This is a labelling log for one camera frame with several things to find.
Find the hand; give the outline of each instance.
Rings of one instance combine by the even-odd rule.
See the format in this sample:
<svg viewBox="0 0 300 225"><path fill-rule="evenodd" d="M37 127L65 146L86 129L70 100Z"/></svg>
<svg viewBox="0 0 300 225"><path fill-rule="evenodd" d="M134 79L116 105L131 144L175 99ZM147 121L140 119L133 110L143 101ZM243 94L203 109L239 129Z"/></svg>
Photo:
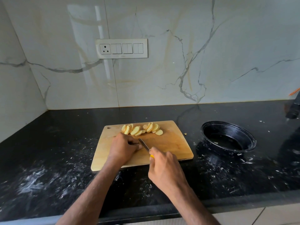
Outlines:
<svg viewBox="0 0 300 225"><path fill-rule="evenodd" d="M139 144L137 139L120 132L112 140L107 161L113 161L121 168L128 160L131 159L133 153L141 148L142 146Z"/></svg>
<svg viewBox="0 0 300 225"><path fill-rule="evenodd" d="M171 152L163 153L155 147L149 151L154 158L150 157L148 177L167 197L171 197L179 189L188 187L185 174Z"/></svg>

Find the knife blade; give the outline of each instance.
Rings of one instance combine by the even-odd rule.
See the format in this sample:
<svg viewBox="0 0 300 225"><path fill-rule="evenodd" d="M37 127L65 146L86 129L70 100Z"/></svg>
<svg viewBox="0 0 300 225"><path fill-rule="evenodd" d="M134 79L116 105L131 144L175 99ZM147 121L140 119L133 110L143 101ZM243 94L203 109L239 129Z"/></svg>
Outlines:
<svg viewBox="0 0 300 225"><path fill-rule="evenodd" d="M144 148L145 148L145 149L148 151L148 153L149 153L150 149L148 148L147 144L145 144L145 142L144 142L141 138L139 138L139 142L144 146Z"/></svg>

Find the white cabinet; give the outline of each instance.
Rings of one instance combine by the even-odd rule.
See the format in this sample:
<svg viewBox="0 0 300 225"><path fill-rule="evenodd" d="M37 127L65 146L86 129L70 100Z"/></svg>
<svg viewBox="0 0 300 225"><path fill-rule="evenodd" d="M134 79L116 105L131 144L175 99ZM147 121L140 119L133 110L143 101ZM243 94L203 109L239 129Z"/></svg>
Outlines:
<svg viewBox="0 0 300 225"><path fill-rule="evenodd" d="M300 203L267 207L254 225L300 224Z"/></svg>
<svg viewBox="0 0 300 225"><path fill-rule="evenodd" d="M252 225L262 210L263 208L255 208L235 212L217 213L213 216L221 225ZM130 223L130 225L186 225L186 222L183 218L175 218L141 223Z"/></svg>

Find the black plastic container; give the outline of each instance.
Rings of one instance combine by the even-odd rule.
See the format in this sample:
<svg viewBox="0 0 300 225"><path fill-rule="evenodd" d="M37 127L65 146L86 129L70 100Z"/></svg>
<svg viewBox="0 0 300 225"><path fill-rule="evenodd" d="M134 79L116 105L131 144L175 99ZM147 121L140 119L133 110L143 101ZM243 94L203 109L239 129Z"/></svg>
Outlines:
<svg viewBox="0 0 300 225"><path fill-rule="evenodd" d="M252 151L256 140L246 129L224 121L208 121L202 125L204 143L218 154L239 154Z"/></svg>

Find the granite countertop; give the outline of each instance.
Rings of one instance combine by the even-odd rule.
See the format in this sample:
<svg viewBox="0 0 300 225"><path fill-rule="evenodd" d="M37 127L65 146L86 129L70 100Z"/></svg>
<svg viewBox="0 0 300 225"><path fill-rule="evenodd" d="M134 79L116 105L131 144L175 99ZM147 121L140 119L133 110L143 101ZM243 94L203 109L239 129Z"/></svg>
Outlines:
<svg viewBox="0 0 300 225"><path fill-rule="evenodd" d="M174 120L187 133L194 158L181 166L211 212L298 203L300 120L286 121L286 102L48 111L0 143L0 221L62 215L95 175L90 166L105 125L163 120ZM201 143L201 125L210 120L246 128L257 147L239 157L214 154ZM100 221L118 224L178 216L148 179L145 165L120 170Z"/></svg>

